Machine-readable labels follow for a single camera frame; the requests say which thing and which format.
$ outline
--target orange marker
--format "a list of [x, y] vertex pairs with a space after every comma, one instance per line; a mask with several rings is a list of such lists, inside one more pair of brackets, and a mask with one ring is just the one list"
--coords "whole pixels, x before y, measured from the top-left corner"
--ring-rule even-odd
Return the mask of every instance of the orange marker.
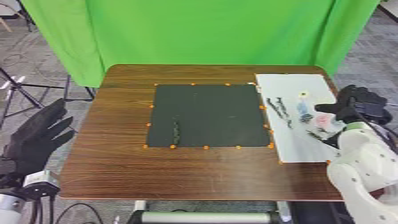
[[274, 149], [274, 148], [276, 148], [276, 144], [274, 142], [271, 142], [269, 149]]

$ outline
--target white paper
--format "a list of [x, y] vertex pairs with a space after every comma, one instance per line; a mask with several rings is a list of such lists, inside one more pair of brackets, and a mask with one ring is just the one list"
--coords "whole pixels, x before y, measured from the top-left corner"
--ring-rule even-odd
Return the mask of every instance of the white paper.
[[[326, 162], [337, 158], [338, 150], [310, 136], [308, 131], [322, 135], [324, 133], [319, 132], [319, 130], [321, 127], [326, 127], [326, 130], [335, 133], [342, 130], [344, 124], [337, 124], [337, 122], [331, 123], [331, 120], [335, 120], [333, 114], [315, 111], [317, 104], [337, 102], [324, 76], [306, 74], [260, 74], [257, 78], [267, 105], [271, 128], [274, 130], [280, 160], [285, 163]], [[292, 128], [267, 103], [267, 98], [271, 98], [276, 104], [278, 97], [283, 98], [292, 119]], [[301, 122], [301, 112], [297, 109], [303, 102], [308, 105], [310, 114], [315, 115], [308, 124]]]

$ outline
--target wire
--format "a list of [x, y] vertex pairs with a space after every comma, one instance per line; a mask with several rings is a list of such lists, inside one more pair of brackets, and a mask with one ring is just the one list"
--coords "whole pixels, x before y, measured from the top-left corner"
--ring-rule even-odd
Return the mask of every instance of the wire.
[[34, 204], [33, 204], [33, 214], [31, 214], [29, 224], [36, 224], [36, 219], [38, 219], [38, 201], [34, 201]]
[[50, 224], [54, 224], [56, 195], [50, 196]]
[[[15, 56], [20, 57], [20, 58], [18, 58], [18, 61], [8, 64], [6, 61], [8, 61], [8, 59], [10, 59], [11, 57], [15, 57]], [[15, 66], [17, 64], [24, 63], [24, 61], [22, 61], [24, 58], [27, 59], [27, 63], [33, 64], [33, 67], [34, 67], [34, 70], [36, 70], [36, 74], [42, 76], [42, 78], [43, 78], [47, 81], [50, 81], [50, 82], [65, 82], [66, 79], [52, 79], [52, 78], [49, 78], [49, 77], [45, 76], [45, 74], [43, 74], [43, 72], [42, 72], [42, 70], [40, 70], [40, 67], [38, 67], [38, 63], [36, 63], [34, 59], [31, 59], [31, 58], [26, 56], [26, 53], [11, 54], [11, 55], [4, 58], [4, 60], [2, 60], [2, 65], [4, 65], [4, 67], [11, 67], [11, 66]]]
[[383, 127], [390, 131], [390, 133], [395, 135], [395, 137], [398, 138], [398, 133], [393, 131], [393, 129], [388, 126], [383, 126]]
[[77, 203], [77, 204], [74, 204], [74, 205], [66, 208], [66, 210], [63, 211], [63, 213], [61, 213], [61, 215], [59, 215], [56, 224], [59, 224], [61, 219], [63, 219], [63, 217], [65, 217], [65, 215], [66, 215], [66, 212], [68, 212], [68, 211], [72, 210], [72, 208], [74, 208], [75, 206], [79, 206], [79, 205], [84, 205], [84, 206], [91, 209], [91, 211], [93, 211], [95, 214], [97, 214], [97, 218], [98, 218], [100, 224], [104, 224], [104, 219], [102, 219], [102, 216], [100, 216], [100, 214], [98, 214], [98, 211], [97, 211], [95, 207], [93, 207], [90, 204], [86, 204], [86, 203]]
[[365, 116], [361, 115], [361, 113], [358, 112], [358, 109], [356, 109], [354, 106], [352, 106], [352, 109], [354, 109], [354, 112], [356, 112], [356, 115], [358, 115], [360, 119], [363, 120], [363, 122], [367, 123], [367, 125], [370, 126], [370, 128], [374, 129], [374, 131], [376, 131], [379, 137], [383, 138], [384, 143], [390, 145], [393, 151], [398, 152], [395, 143], [393, 143], [392, 140], [386, 138], [386, 136], [384, 136], [384, 134], [381, 133], [381, 131], [377, 130], [376, 126], [370, 124], [370, 121], [368, 121], [368, 119], [365, 118]]

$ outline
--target table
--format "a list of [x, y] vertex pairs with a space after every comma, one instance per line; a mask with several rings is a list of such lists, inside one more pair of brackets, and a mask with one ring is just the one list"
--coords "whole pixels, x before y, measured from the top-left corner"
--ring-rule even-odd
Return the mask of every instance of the table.
[[[340, 201], [328, 164], [280, 164], [269, 148], [148, 148], [157, 84], [246, 84], [313, 66], [116, 65], [61, 174], [68, 199]], [[326, 76], [331, 89], [337, 87]]]

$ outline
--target green backdrop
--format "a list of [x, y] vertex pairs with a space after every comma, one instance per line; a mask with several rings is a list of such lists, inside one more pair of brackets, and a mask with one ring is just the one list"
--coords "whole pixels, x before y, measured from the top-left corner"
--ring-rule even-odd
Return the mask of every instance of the green backdrop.
[[77, 83], [98, 87], [114, 64], [319, 65], [333, 75], [379, 1], [24, 0], [24, 4]]

